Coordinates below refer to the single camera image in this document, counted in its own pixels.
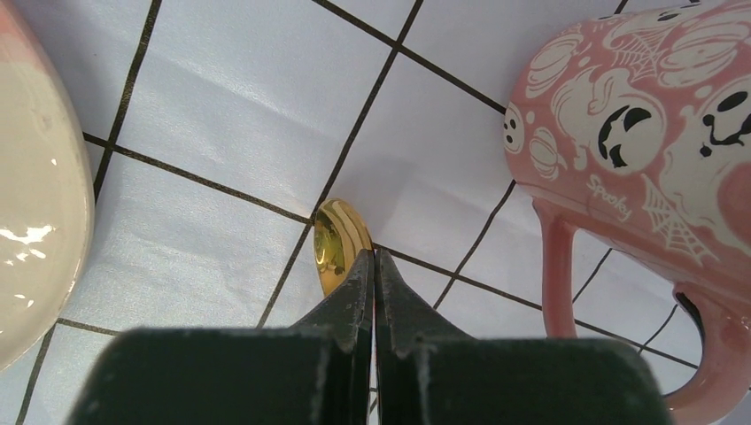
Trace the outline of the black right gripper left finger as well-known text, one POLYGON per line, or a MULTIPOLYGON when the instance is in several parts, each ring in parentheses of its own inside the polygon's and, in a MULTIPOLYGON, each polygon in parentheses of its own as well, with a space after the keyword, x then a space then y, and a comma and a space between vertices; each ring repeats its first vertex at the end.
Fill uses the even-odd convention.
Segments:
POLYGON ((375 258, 287 328, 134 328, 98 357, 70 424, 364 424, 375 258))

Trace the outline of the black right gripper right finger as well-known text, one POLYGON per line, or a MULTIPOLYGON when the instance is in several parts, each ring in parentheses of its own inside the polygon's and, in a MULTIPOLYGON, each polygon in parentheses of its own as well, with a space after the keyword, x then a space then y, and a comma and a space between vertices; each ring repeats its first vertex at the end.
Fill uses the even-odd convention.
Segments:
POLYGON ((375 253, 383 424, 669 424, 647 363, 605 338, 480 339, 428 305, 375 253))

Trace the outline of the metal spoon wooden handle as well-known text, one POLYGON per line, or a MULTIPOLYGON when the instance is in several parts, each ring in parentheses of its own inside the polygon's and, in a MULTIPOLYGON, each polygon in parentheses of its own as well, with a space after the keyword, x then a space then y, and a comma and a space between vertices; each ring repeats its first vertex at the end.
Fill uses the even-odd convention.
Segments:
POLYGON ((345 281, 360 251, 372 251, 365 221, 343 199, 325 200, 314 215, 314 259, 324 297, 345 281))

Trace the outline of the white checked tablecloth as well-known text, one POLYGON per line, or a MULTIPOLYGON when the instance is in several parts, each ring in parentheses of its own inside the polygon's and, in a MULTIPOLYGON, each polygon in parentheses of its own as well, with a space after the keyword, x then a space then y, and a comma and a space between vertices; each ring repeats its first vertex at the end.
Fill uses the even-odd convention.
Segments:
POLYGON ((79 114, 85 274, 1 374, 4 424, 60 424, 139 326, 284 327, 321 300, 310 218, 340 197, 475 337, 536 337, 540 226, 508 172, 524 66, 585 19, 666 1, 19 1, 79 114))

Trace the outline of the pink patterned mug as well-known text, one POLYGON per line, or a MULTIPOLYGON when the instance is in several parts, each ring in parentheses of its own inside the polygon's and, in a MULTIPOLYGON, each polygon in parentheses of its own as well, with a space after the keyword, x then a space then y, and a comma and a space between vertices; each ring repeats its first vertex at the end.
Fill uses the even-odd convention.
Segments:
POLYGON ((666 398, 678 424, 727 415, 750 385, 750 4, 589 19, 550 40, 507 106, 506 161, 542 234, 542 312, 576 335, 584 230, 670 281, 702 341, 666 398))

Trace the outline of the cream pink branch plate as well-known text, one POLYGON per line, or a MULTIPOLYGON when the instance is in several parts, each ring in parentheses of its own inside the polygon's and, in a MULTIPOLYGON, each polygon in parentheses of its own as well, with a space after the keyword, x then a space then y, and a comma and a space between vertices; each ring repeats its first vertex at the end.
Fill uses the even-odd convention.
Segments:
POLYGON ((93 182, 63 82, 12 1, 1 3, 1 367, 51 328, 79 280, 93 182))

